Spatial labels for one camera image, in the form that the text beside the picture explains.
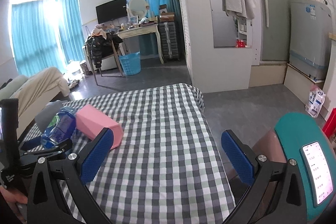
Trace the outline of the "person's left hand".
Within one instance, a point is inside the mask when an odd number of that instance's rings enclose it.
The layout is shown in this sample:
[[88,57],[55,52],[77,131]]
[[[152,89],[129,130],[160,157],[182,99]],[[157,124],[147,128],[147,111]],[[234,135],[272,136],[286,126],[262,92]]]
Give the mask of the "person's left hand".
[[23,215],[20,213],[18,207],[16,206],[16,203],[26,205],[28,203],[28,198],[17,189],[6,190],[3,186],[1,186],[0,189],[1,194],[3,195],[4,199],[6,200],[13,213],[22,223],[26,223]]

